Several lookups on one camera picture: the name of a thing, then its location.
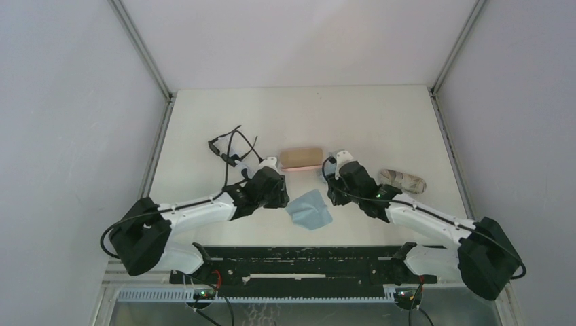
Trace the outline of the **pink glasses case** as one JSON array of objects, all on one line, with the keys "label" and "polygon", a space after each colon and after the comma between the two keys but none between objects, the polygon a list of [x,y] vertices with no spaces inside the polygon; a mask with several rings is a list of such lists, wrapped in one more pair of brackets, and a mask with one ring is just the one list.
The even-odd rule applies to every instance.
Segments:
[{"label": "pink glasses case", "polygon": [[281,170],[285,172],[317,170],[323,162],[324,151],[321,147],[284,149],[278,158]]}]

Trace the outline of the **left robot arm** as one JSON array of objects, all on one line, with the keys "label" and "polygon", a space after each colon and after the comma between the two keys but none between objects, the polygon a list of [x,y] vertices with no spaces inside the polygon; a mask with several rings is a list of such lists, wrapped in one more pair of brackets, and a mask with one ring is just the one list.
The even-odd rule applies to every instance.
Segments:
[{"label": "left robot arm", "polygon": [[131,276],[151,270],[176,270],[191,274],[208,261],[196,244],[183,244],[176,237],[204,225],[234,221],[257,209],[283,209],[289,203],[285,176],[275,167],[263,166],[243,184],[231,184],[214,196],[179,204],[156,204],[139,199],[120,221],[109,226],[102,239],[109,239]]}]

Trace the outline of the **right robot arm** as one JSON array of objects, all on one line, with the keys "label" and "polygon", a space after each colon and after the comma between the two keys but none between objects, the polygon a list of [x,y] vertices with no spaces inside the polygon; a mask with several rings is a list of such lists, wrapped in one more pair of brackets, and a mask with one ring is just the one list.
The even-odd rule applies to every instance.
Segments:
[{"label": "right robot arm", "polygon": [[421,204],[392,185],[377,184],[356,160],[339,163],[330,156],[321,165],[334,206],[351,202],[368,217],[411,229],[436,247],[407,243],[399,261],[418,276],[463,283],[485,300],[495,300],[527,268],[502,227],[489,217],[460,219]]}]

